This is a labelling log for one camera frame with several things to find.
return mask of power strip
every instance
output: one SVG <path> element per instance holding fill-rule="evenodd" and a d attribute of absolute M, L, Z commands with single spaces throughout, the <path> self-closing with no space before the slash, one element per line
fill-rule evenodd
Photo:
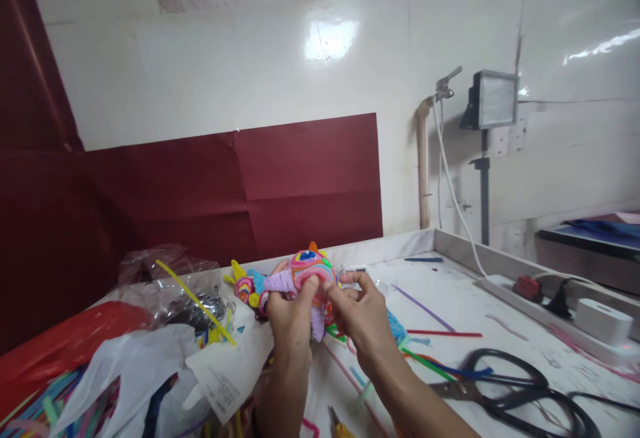
<path fill-rule="evenodd" d="M 618 346 L 608 345 L 588 333 L 513 292 L 514 281 L 502 275 L 490 275 L 480 282 L 482 286 L 514 308 L 522 311 L 544 326 L 555 325 L 571 337 L 571 340 L 586 352 L 611 366 L 624 366 L 631 361 L 640 361 L 640 345 L 626 339 Z"/>

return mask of scissors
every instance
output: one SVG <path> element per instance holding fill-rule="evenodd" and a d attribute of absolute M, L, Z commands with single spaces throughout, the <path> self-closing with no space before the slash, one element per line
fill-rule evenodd
<path fill-rule="evenodd" d="M 576 405 L 570 398 L 559 391 L 550 389 L 547 378 L 532 365 L 518 357 L 504 351 L 482 348 L 475 350 L 469 355 L 461 370 L 474 372 L 478 361 L 483 357 L 496 357 L 508 361 L 522 368 L 531 378 L 523 379 L 491 374 L 478 376 L 474 379 L 463 378 L 460 381 L 438 383 L 436 385 L 430 385 L 431 389 L 443 399 L 473 401 L 478 403 L 494 418 L 518 428 L 531 436 L 540 438 L 566 438 L 564 435 L 556 435 L 507 413 L 508 410 L 518 408 L 532 401 L 550 398 L 569 412 L 569 416 L 571 417 L 571 438 L 601 438 L 597 426 L 580 406 Z M 475 384 L 476 381 L 488 381 L 510 387 L 520 387 L 522 389 L 511 391 L 501 398 L 493 399 L 484 396 L 480 390 L 478 390 Z"/>

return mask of table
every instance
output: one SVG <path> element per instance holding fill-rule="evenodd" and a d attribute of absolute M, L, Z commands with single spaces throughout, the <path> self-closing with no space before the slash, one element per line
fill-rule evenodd
<path fill-rule="evenodd" d="M 537 236 L 543 240 L 640 263 L 640 239 L 615 237 L 568 225 L 542 229 Z"/>
<path fill-rule="evenodd" d="M 405 328 L 442 329 L 441 325 L 424 310 L 394 291 L 392 285 L 398 285 L 418 298 L 456 330 L 481 332 L 484 335 L 481 339 L 432 336 L 429 337 L 430 347 L 421 343 L 411 343 L 409 347 L 415 352 L 428 354 L 446 365 L 455 366 L 459 365 L 469 352 L 477 348 L 501 349 L 536 366 L 547 376 L 551 387 L 560 392 L 584 391 L 640 406 L 640 385 L 614 375 L 574 353 L 542 325 L 482 289 L 478 284 L 480 276 L 477 273 L 449 258 L 451 247 L 447 246 L 446 241 L 450 241 L 452 235 L 446 235 L 448 234 L 441 231 L 427 230 L 335 247 L 328 249 L 327 252 L 337 267 L 365 265 L 374 282 L 385 292 L 388 308 Z M 453 248 L 460 250 L 460 247 L 461 245 Z M 520 265 L 535 267 L 532 263 L 509 257 L 504 253 L 497 251 L 491 251 L 491 253 L 497 253 L 494 261 L 502 263 L 502 268 Z M 444 263 L 404 261 L 404 257 L 410 256 L 442 257 L 445 261 Z M 487 254 L 487 249 L 483 250 L 481 259 L 484 257 L 487 260 L 487 264 L 483 262 L 483 266 L 496 267 L 496 264 L 489 263 L 492 260 L 491 256 Z M 257 267 L 268 271 L 278 260 L 250 263 L 244 265 L 244 268 Z M 511 270 L 504 269 L 503 274 L 512 274 L 508 271 Z M 512 335 L 487 315 L 500 318 L 529 340 L 524 341 Z M 347 368 L 354 366 L 363 376 L 354 355 L 334 342 L 330 342 L 329 346 Z M 426 383 L 437 383 L 442 380 L 418 363 L 412 361 L 411 366 Z M 380 436 L 366 409 L 354 415 L 347 412 L 348 404 L 356 396 L 353 386 L 331 356 L 322 346 L 314 345 L 305 417 L 318 426 L 321 436 L 331 436 L 329 405 L 334 406 L 340 419 L 356 436 Z M 374 397 L 371 403 L 384 422 L 389 435 L 395 436 L 391 418 L 380 400 Z M 578 403 L 596 422 L 603 437 L 640 435 L 640 417 L 585 399 L 578 399 Z M 474 403 L 450 401 L 449 404 L 481 436 L 505 438 L 526 436 L 495 421 Z M 562 433 L 560 428 L 544 421 L 536 408 L 530 405 L 526 408 L 523 407 L 519 412 L 550 431 Z M 548 403 L 545 404 L 545 408 L 562 418 L 562 412 L 552 408 Z M 303 428 L 301 436 L 311 436 L 311 433 Z"/>

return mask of beige pipe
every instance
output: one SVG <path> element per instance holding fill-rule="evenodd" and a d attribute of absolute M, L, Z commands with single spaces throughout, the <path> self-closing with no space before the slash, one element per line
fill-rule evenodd
<path fill-rule="evenodd" d="M 429 228 L 429 137 L 427 117 L 433 106 L 431 97 L 425 98 L 415 111 L 418 122 L 418 184 L 420 189 L 420 229 Z"/>

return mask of clear plastic bag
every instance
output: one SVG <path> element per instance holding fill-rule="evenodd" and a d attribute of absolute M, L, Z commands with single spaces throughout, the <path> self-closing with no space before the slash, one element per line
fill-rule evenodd
<path fill-rule="evenodd" d="M 185 254 L 186 250 L 181 245 L 166 244 L 127 253 L 120 262 L 119 286 L 106 299 L 147 309 L 153 315 L 155 327 L 185 323 L 196 332 L 208 328 L 211 320 L 155 262 L 159 259 L 180 276 L 219 321 L 224 321 L 227 304 L 219 293 L 220 266 L 214 261 L 190 257 Z"/>

